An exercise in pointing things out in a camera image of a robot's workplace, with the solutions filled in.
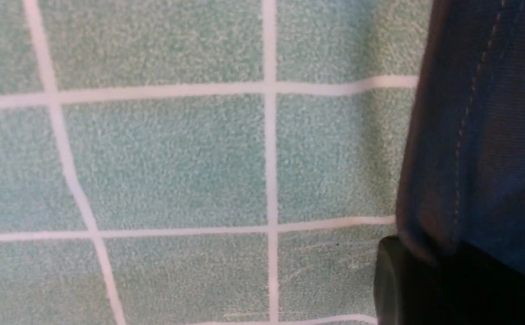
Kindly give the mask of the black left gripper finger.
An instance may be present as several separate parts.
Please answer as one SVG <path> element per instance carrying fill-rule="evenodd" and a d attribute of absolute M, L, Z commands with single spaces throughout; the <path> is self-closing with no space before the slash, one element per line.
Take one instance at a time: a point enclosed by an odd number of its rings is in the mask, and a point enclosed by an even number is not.
<path fill-rule="evenodd" d="M 384 237 L 374 300 L 379 325 L 525 325 L 525 276 L 471 245 L 430 265 Z"/>

